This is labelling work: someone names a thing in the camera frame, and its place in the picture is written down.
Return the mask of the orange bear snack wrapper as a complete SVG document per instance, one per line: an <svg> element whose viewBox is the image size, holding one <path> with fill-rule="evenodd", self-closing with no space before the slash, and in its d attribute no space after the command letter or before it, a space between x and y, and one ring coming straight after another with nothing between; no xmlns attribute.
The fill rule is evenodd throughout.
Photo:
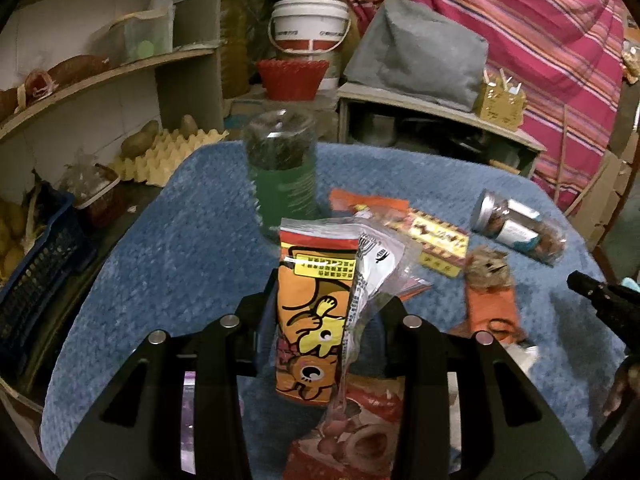
<svg viewBox="0 0 640 480"><path fill-rule="evenodd" d="M331 399L359 237L348 223L281 221L276 359L281 396L307 405Z"/></svg>

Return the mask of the clear orange cartoon snack bag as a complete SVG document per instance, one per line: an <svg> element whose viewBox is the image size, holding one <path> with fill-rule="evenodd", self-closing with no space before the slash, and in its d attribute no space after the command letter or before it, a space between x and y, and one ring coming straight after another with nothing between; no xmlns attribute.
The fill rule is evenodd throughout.
<svg viewBox="0 0 640 480"><path fill-rule="evenodd" d="M374 195L358 195L332 188L331 209L350 214L348 223L359 233L356 270L342 340L340 380L334 408L346 410L347 372L360 352L367 324L393 298L407 300L431 287L420 278L422 246L399 227L409 203Z"/></svg>

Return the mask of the purple wrapper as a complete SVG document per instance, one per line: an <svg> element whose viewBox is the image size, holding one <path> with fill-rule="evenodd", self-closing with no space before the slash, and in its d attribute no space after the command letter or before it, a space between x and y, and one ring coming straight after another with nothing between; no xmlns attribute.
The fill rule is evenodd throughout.
<svg viewBox="0 0 640 480"><path fill-rule="evenodd" d="M180 463L181 470L187 474L195 474L194 453L194 396L195 373L188 370L184 373L181 405L180 430Z"/></svg>

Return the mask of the red snack bag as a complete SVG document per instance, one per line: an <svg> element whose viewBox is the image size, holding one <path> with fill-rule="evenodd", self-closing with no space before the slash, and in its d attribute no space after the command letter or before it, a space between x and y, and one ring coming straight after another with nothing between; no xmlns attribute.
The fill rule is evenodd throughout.
<svg viewBox="0 0 640 480"><path fill-rule="evenodd" d="M404 406L405 381L350 374L346 404L294 441L285 479L388 479Z"/></svg>

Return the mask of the clear jar silver lid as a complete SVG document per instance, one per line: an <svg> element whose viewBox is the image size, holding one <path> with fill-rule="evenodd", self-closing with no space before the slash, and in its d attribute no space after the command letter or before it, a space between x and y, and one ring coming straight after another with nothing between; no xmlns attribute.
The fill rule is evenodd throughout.
<svg viewBox="0 0 640 480"><path fill-rule="evenodd" d="M566 237L560 227L536 209L513 198L484 190L472 213L474 232L547 266L564 255Z"/></svg>

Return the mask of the brown crumpled paper ball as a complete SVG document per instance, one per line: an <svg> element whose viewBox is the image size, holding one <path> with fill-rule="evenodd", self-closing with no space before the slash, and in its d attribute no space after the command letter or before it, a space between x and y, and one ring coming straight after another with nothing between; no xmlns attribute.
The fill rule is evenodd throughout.
<svg viewBox="0 0 640 480"><path fill-rule="evenodd" d="M478 290L509 288L514 284L506 253L486 245L470 252L464 277L466 284Z"/></svg>

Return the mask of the yellow red cardboard box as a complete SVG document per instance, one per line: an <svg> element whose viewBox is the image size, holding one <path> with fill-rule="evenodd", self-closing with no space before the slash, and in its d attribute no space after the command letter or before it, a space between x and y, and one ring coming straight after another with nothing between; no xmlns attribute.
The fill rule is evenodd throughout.
<svg viewBox="0 0 640 480"><path fill-rule="evenodd" d="M394 227L421 245L422 266L447 278L456 278L464 269L470 244L465 230L417 209L408 209Z"/></svg>

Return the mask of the dark blue plastic crate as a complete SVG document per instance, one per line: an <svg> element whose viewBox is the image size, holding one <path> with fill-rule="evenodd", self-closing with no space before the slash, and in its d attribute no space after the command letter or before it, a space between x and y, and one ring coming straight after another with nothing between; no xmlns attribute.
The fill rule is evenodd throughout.
<svg viewBox="0 0 640 480"><path fill-rule="evenodd" d="M14 384L27 366L34 326L65 279L93 253L92 224L75 197L55 190L39 197L43 233L1 289L1 378Z"/></svg>

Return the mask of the blue knitted table cloth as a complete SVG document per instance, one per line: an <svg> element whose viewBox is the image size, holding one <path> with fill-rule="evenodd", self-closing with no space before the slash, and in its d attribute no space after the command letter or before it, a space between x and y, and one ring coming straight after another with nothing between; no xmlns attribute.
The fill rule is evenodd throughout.
<svg viewBox="0 0 640 480"><path fill-rule="evenodd" d="M321 143L317 200L334 188L402 198L467 228L483 191L532 207L565 233L564 256L545 266L508 258L521 324L536 344L532 381L586 464L597 458L593 431L623 343L588 300L568 289L568 274L599 276L582 237L531 180L488 166L392 148ZM63 344L44 402L40 440L55 464L91 404L152 330L197 332L262 290L278 250L258 229L246 157L239 142L200 148L145 208L102 266Z"/></svg>

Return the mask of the yellow utensil holder box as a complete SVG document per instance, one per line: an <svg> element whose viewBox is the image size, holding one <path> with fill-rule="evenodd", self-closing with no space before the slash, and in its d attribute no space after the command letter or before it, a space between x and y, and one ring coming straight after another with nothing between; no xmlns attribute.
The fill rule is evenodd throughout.
<svg viewBox="0 0 640 480"><path fill-rule="evenodd" d="M516 131L523 125L527 98L521 81L506 76L502 68L495 72L484 70L480 93L474 112L485 122Z"/></svg>

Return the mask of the pink striped curtain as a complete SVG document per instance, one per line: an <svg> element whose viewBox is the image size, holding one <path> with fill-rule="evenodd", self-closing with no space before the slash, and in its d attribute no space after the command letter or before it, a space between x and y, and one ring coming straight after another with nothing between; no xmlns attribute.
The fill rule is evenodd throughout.
<svg viewBox="0 0 640 480"><path fill-rule="evenodd" d="M523 85L535 182L567 209L608 147L623 84L620 0L414 0L488 42L487 68ZM366 29L383 0L347 0Z"/></svg>

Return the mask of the yellow egg tray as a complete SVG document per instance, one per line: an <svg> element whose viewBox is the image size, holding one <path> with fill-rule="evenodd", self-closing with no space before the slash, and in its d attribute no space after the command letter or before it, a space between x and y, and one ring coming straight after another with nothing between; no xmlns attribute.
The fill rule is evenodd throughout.
<svg viewBox="0 0 640 480"><path fill-rule="evenodd" d="M228 138L229 131L198 129L185 138L178 130L164 130L152 146L134 159L115 157L107 167L114 170L123 181L134 181L163 188L178 167L203 146L217 144Z"/></svg>

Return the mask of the potato on egg tray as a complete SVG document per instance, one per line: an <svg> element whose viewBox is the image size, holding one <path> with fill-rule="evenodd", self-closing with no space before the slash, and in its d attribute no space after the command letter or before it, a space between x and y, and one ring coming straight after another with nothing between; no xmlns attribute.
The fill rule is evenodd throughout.
<svg viewBox="0 0 640 480"><path fill-rule="evenodd" d="M160 125L153 119L147 122L138 132L128 136L120 144L120 156L124 159L135 159L152 148L155 137L160 131Z"/></svg>

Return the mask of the wooden side table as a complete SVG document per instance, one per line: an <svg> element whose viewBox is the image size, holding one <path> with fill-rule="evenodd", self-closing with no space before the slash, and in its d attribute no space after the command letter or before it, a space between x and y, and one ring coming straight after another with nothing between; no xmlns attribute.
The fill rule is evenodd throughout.
<svg viewBox="0 0 640 480"><path fill-rule="evenodd" d="M346 82L337 89L341 143L435 154L530 178L546 148L529 134L410 96Z"/></svg>

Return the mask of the green tea jar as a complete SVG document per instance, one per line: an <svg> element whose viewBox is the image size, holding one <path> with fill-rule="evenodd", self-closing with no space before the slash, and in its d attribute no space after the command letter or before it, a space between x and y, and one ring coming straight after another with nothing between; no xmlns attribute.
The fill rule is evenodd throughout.
<svg viewBox="0 0 640 480"><path fill-rule="evenodd" d="M317 128L311 114L270 110L255 116L242 137L262 235L276 240L284 218L316 218Z"/></svg>

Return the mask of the grey fabric cover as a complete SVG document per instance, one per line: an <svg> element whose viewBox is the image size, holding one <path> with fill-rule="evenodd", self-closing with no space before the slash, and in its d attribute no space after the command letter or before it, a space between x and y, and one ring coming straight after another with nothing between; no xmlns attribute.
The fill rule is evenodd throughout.
<svg viewBox="0 0 640 480"><path fill-rule="evenodd" d="M469 112L488 41L422 2L384 0L344 69L347 81Z"/></svg>

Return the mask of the red plastic basket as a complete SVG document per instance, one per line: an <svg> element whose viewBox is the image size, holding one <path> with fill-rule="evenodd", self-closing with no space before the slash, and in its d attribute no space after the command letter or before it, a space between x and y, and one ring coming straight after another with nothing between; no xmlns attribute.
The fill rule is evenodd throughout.
<svg viewBox="0 0 640 480"><path fill-rule="evenodd" d="M270 100L313 101L330 63L320 61L261 60L256 68Z"/></svg>

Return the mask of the clear plastic storage box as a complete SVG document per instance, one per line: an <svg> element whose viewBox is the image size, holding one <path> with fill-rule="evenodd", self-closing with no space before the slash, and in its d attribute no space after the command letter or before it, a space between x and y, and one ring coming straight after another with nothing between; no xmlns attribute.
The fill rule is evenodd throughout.
<svg viewBox="0 0 640 480"><path fill-rule="evenodd" d="M148 10L125 14L94 32L89 53L121 66L174 50L175 5L151 0Z"/></svg>

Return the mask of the white plastic bucket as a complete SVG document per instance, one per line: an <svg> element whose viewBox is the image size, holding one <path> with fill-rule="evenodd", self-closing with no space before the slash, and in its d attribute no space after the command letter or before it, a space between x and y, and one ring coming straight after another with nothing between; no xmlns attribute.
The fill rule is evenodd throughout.
<svg viewBox="0 0 640 480"><path fill-rule="evenodd" d="M340 0L281 0L273 6L268 38L279 60L328 62L319 86L326 91L338 86L349 29L348 6Z"/></svg>

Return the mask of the wooden wall shelf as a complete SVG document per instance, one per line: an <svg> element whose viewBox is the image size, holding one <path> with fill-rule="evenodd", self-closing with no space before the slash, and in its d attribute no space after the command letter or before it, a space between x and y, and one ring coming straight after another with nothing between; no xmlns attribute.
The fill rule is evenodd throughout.
<svg viewBox="0 0 640 480"><path fill-rule="evenodd" d="M1 0L1 85L35 68L88 52L90 37L150 0ZM152 119L168 129L192 116L224 128L220 74L221 0L186 0L175 10L177 51L119 66L58 90L1 124L1 195L18 202L40 176L55 182L77 152L109 162Z"/></svg>

